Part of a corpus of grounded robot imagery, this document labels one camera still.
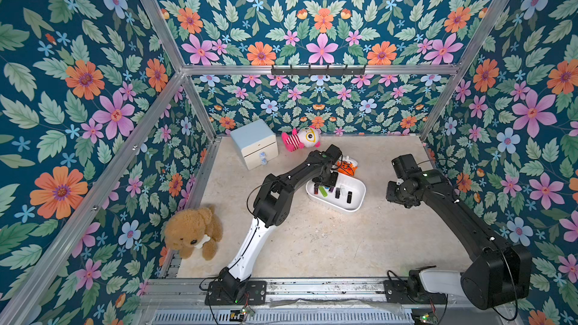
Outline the white plastic storage box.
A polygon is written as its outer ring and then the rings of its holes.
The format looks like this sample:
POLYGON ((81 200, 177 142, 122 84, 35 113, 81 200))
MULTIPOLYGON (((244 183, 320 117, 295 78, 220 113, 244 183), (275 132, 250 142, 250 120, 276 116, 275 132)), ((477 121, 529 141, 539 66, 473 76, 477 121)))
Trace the white plastic storage box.
POLYGON ((306 183, 306 193, 317 203, 344 214, 358 211, 367 193, 364 182, 342 173, 337 173, 337 183, 334 187, 316 186, 313 181, 306 183))

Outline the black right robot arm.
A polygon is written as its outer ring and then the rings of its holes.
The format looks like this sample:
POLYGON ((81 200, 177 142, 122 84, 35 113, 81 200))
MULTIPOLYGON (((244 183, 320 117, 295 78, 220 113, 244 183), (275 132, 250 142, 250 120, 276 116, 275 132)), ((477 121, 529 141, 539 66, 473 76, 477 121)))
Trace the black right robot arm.
POLYGON ((530 292, 532 256, 524 245, 500 237, 455 195, 436 169, 423 170, 411 154, 392 160, 397 176, 386 199, 410 209, 426 204, 465 248, 471 265, 463 272, 424 267, 409 273, 409 293, 464 297, 480 310, 525 299, 530 292))

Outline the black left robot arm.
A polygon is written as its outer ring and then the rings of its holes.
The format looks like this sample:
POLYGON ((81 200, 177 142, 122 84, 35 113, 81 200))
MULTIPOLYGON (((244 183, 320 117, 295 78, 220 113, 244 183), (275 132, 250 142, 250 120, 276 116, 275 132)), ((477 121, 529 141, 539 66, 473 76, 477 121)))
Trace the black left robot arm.
POLYGON ((326 150, 314 150, 292 170, 282 174, 269 174, 262 185, 256 187, 251 227, 231 263, 219 273, 216 284, 234 302, 238 302, 251 278, 255 262, 270 234, 288 218, 294 194, 308 181, 322 187, 334 187, 339 173, 334 166, 342 159, 343 152, 334 144, 326 150))

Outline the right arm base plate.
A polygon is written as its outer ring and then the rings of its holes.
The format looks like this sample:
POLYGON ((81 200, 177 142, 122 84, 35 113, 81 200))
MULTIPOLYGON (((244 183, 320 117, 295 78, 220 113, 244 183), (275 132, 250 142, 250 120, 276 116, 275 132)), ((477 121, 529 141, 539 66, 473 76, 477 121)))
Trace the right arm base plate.
POLYGON ((402 305, 445 305, 446 296, 440 293, 427 293, 413 289, 403 279, 385 279, 384 294, 388 302, 402 305))

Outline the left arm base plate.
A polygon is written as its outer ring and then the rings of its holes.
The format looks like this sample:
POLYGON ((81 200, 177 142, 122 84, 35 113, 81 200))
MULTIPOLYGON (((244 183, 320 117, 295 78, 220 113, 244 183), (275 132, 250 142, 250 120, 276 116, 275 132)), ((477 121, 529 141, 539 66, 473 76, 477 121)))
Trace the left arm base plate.
POLYGON ((212 281, 206 292, 205 305, 263 305, 266 302, 266 281, 244 281, 240 287, 230 287, 222 281, 212 281))

